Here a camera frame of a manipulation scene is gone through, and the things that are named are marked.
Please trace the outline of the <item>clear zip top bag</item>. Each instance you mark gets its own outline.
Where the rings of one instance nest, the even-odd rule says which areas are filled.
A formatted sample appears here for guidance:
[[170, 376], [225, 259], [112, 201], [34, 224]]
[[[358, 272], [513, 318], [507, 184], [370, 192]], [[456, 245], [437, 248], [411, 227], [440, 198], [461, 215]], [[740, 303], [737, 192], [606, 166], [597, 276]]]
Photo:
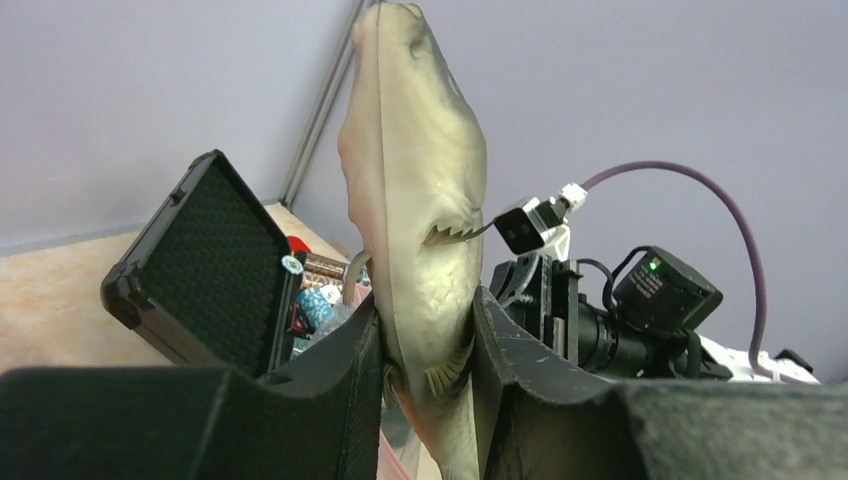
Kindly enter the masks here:
[[[335, 284], [302, 289], [295, 299], [296, 320], [306, 323], [310, 333], [293, 340], [290, 361], [339, 328], [371, 293], [370, 286], [357, 284], [350, 306], [342, 301], [342, 287]], [[381, 398], [377, 479], [417, 479], [422, 444], [411, 430], [399, 406], [389, 409]]]

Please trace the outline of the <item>toy fish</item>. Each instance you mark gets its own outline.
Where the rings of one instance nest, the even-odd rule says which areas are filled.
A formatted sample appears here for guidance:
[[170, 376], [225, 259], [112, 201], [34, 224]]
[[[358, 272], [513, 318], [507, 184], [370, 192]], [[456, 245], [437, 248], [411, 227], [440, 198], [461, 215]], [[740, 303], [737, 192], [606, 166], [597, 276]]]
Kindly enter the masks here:
[[487, 144], [422, 8], [381, 1], [354, 22], [337, 149], [380, 322], [382, 393], [444, 479], [478, 479], [473, 299]]

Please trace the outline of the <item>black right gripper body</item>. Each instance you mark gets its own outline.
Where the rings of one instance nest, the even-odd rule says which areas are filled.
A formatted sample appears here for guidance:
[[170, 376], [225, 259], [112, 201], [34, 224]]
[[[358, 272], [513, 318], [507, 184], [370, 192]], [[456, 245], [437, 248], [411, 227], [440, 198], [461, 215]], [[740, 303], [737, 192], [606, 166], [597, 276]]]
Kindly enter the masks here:
[[497, 265], [489, 290], [519, 327], [577, 367], [605, 377], [647, 377], [659, 359], [658, 341], [591, 304], [580, 289], [584, 267], [611, 278], [597, 260], [530, 253]]

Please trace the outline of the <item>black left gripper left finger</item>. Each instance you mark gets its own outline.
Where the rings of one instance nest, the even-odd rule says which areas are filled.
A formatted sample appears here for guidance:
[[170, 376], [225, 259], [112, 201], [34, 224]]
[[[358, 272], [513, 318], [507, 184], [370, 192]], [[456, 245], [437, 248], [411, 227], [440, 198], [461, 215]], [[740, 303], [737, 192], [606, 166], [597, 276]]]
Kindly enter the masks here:
[[32, 367], [1, 378], [5, 479], [373, 479], [378, 316], [364, 300], [294, 361]]

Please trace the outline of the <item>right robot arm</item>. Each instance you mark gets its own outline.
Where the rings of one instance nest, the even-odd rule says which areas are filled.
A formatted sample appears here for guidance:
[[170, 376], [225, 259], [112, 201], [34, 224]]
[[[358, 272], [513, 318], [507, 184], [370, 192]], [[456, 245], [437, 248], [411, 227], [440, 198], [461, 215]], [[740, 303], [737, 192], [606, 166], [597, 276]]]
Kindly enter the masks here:
[[634, 248], [614, 269], [529, 253], [498, 265], [489, 289], [531, 336], [610, 380], [818, 381], [792, 350], [761, 351], [753, 368], [747, 353], [698, 333], [724, 295], [657, 246]]

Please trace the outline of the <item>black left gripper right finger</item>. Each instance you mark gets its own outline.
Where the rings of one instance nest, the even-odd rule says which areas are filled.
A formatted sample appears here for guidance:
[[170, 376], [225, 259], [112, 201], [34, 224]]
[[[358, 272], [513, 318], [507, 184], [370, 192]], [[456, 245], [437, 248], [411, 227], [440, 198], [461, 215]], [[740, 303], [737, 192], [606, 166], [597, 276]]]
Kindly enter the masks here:
[[608, 381], [473, 300], [485, 479], [843, 479], [843, 386]]

